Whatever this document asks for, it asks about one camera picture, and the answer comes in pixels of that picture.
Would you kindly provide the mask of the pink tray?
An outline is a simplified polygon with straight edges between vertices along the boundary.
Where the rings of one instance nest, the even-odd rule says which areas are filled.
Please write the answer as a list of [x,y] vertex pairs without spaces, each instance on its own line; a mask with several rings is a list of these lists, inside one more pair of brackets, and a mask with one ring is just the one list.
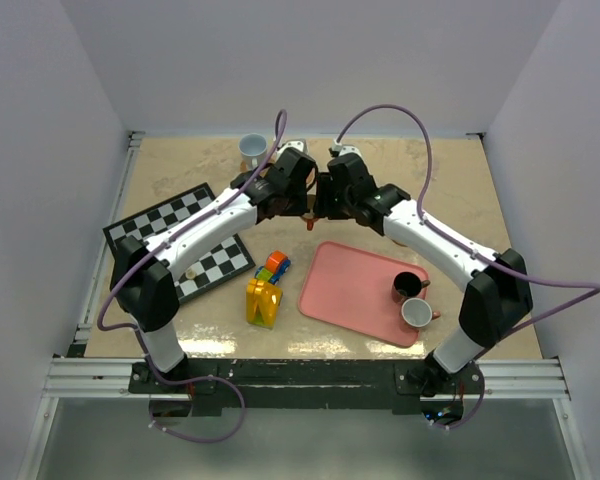
[[393,301],[393,280],[402,272],[426,281],[423,268],[336,242],[315,252],[298,297],[299,311],[399,347],[409,347],[418,331],[406,324]]

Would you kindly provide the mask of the large light blue cup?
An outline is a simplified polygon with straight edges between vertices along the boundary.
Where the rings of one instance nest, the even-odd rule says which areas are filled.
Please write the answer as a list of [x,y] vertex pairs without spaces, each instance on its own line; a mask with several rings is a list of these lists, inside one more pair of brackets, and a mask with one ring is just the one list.
[[241,161],[246,161],[250,170],[253,170],[265,159],[268,152],[268,142],[264,136],[250,133],[239,140],[238,148]]

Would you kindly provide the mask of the black cup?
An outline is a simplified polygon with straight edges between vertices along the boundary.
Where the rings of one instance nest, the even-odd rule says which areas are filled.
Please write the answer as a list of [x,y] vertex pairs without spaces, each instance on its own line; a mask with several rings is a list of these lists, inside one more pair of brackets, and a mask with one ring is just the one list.
[[391,298],[395,303],[401,303],[406,299],[417,297],[429,285],[429,280],[422,280],[415,273],[401,272],[393,279]]

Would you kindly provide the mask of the white cup brown handle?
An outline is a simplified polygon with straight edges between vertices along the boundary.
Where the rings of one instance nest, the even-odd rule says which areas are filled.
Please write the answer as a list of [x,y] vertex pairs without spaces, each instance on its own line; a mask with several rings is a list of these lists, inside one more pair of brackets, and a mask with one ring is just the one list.
[[421,298],[406,299],[401,306],[400,313],[404,322],[415,329],[425,328],[441,316],[438,311],[432,309],[426,300]]

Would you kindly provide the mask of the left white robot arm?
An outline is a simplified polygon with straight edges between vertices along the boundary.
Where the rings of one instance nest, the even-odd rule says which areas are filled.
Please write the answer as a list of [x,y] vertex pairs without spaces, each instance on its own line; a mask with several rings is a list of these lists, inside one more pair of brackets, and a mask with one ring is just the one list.
[[151,378],[165,392],[187,380],[185,353],[173,319],[179,310],[175,282],[211,249],[241,231],[276,216],[309,212],[306,179],[317,168],[307,144],[291,140],[276,160],[238,175],[199,212],[146,241],[122,239],[106,304],[116,301],[131,316],[143,353],[154,365]]

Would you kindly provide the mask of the orange cup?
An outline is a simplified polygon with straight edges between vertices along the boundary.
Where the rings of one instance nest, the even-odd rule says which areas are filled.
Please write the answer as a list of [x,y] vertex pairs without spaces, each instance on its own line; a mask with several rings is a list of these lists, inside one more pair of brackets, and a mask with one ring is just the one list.
[[315,224],[320,220],[313,212],[307,212],[301,216],[301,219],[304,221],[308,231],[312,231]]

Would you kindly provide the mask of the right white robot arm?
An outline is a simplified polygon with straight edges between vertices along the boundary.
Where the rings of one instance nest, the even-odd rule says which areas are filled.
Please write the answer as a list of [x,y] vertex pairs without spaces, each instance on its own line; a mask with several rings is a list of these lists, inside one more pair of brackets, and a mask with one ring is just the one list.
[[377,185],[353,148],[333,153],[326,171],[318,174],[313,213],[352,219],[412,248],[463,292],[458,327],[408,376],[426,397],[449,392],[466,365],[503,340],[533,306],[518,252],[497,253],[419,213],[407,192],[394,184]]

